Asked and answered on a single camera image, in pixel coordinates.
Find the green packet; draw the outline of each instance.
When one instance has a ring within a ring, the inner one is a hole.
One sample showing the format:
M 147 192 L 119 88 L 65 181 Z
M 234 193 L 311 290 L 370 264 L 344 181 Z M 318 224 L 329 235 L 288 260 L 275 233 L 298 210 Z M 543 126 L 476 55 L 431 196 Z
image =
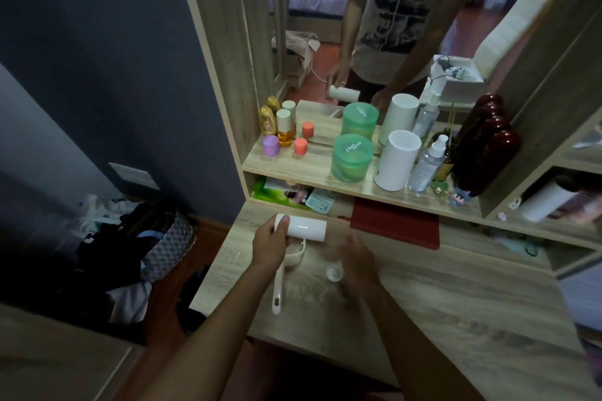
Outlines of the green packet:
M 284 180 L 263 176 L 253 185 L 251 196 L 257 200 L 307 210 L 305 202 L 313 189 L 313 187 L 290 185 Z

